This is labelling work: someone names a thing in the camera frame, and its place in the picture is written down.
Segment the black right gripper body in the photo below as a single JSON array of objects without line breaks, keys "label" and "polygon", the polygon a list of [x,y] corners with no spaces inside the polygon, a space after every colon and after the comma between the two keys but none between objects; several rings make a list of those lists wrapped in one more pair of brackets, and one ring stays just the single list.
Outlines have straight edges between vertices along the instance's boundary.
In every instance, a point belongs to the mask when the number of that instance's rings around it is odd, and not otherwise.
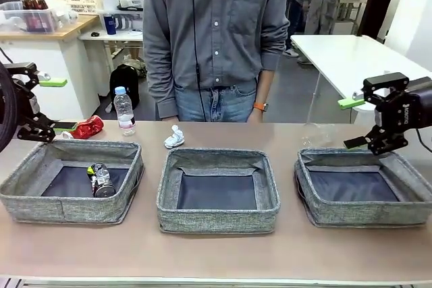
[{"label": "black right gripper body", "polygon": [[375,107],[375,125],[381,133],[403,134],[431,126],[431,78],[399,78],[383,85],[389,94]]}]

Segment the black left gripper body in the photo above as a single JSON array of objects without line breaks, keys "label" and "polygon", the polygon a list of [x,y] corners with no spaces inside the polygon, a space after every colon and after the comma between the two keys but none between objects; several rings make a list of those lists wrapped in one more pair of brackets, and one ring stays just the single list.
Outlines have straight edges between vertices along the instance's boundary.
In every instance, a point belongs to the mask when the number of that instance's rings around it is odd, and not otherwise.
[{"label": "black left gripper body", "polygon": [[39,113],[39,105],[36,96],[25,87],[23,81],[13,78],[14,90],[18,104],[18,125],[24,125],[25,118],[33,119]]}]

